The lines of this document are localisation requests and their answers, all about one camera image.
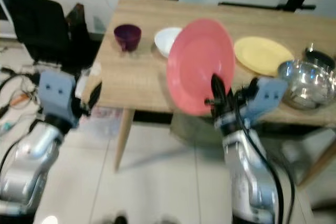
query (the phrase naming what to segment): floor tile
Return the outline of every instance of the floor tile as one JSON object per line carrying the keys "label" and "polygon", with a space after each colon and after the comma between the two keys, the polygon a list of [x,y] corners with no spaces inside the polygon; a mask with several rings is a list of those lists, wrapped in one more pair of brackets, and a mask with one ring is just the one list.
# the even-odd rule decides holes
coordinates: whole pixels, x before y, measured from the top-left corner
{"label": "floor tile", "polygon": [[4,123],[16,123],[9,132],[0,136],[0,157],[4,155],[12,143],[28,132],[31,123],[34,121],[35,111],[36,107],[32,104],[23,111],[9,110],[6,115],[0,119],[0,125]]}
{"label": "floor tile", "polygon": [[335,137],[332,129],[320,129],[305,136],[302,141],[303,148],[314,162],[321,153],[330,145]]}
{"label": "floor tile", "polygon": [[231,181],[222,149],[196,149],[201,220],[206,223],[231,223]]}
{"label": "floor tile", "polygon": [[22,65],[31,65],[33,60],[22,48],[8,48],[3,53],[1,53],[1,65],[10,66],[14,68],[15,71],[19,71],[22,68]]}
{"label": "floor tile", "polygon": [[315,224],[314,215],[311,211],[308,195],[305,190],[297,190],[297,200],[300,202],[301,210],[307,224]]}
{"label": "floor tile", "polygon": [[67,134],[64,146],[106,150],[109,142],[115,141],[118,131],[118,120],[82,116],[78,128]]}
{"label": "floor tile", "polygon": [[314,214],[316,224],[335,224],[336,214],[334,212],[319,212]]}
{"label": "floor tile", "polygon": [[36,224],[56,216],[58,224],[89,223],[106,151],[61,147],[50,170]]}
{"label": "floor tile", "polygon": [[199,223],[194,148],[170,138],[165,127],[133,126],[117,173],[114,151],[109,151],[91,223],[100,224],[120,211],[130,223],[152,224],[162,218]]}
{"label": "floor tile", "polygon": [[[109,145],[110,150],[117,146],[117,137],[113,137]],[[132,123],[126,150],[137,152],[160,152],[175,150],[183,146],[174,135],[170,133],[170,126],[165,124]]]}
{"label": "floor tile", "polygon": [[312,205],[324,200],[336,199],[336,160],[314,178],[306,187],[305,191]]}

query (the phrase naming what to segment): black chair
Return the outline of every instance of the black chair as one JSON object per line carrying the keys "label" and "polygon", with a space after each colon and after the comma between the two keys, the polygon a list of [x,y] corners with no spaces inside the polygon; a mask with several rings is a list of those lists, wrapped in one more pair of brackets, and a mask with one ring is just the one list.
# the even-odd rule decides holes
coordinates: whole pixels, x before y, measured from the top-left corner
{"label": "black chair", "polygon": [[71,31],[59,3],[50,0],[10,0],[18,40],[35,62],[52,62],[78,72],[92,65],[97,45],[89,38],[86,24]]}

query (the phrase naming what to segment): bowl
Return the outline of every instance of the bowl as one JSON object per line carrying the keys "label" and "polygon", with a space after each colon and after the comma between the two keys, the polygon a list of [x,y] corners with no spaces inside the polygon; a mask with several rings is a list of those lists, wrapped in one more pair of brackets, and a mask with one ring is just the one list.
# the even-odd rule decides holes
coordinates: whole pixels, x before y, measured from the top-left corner
{"label": "bowl", "polygon": [[335,100],[335,73],[310,62],[286,61],[279,66],[278,77],[288,83],[282,100],[293,108],[312,110]]}
{"label": "bowl", "polygon": [[168,27],[155,34],[155,45],[164,57],[168,58],[170,49],[181,31],[182,28],[179,27]]}
{"label": "bowl", "polygon": [[114,29],[114,36],[122,51],[131,52],[138,47],[141,29],[131,24],[120,25]]}

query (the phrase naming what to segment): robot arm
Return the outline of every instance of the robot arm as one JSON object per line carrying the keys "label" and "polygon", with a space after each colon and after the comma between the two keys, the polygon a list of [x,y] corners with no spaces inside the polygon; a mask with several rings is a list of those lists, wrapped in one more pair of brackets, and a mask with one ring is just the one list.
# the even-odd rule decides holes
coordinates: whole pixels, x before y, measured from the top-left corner
{"label": "robot arm", "polygon": [[[41,74],[38,96],[45,119],[33,123],[0,173],[1,224],[33,223],[48,172],[65,135],[77,127],[83,113],[89,114],[75,98],[75,87],[76,81],[70,74],[50,70]],[[91,106],[97,102],[100,88],[101,85],[95,89]]]}
{"label": "robot arm", "polygon": [[278,106],[286,88],[287,84],[281,80],[254,79],[247,89],[239,91],[244,94],[244,99],[243,103],[237,104],[232,92],[225,95],[223,82],[213,75],[214,100],[205,102],[212,106],[215,127],[224,135],[225,163],[232,179],[234,224],[271,224],[282,215],[278,204],[282,192],[278,194],[274,177],[265,164],[266,151],[255,131],[249,130],[247,136],[242,130],[235,108],[249,127],[261,115]]}

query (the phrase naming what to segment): cup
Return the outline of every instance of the cup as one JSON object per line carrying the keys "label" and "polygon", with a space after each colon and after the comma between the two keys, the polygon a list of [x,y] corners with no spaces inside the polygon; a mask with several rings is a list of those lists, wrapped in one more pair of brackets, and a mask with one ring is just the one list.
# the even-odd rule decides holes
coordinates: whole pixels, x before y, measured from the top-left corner
{"label": "cup", "polygon": [[114,36],[122,51],[132,52],[138,47],[141,29],[131,24],[120,25],[114,29]]}

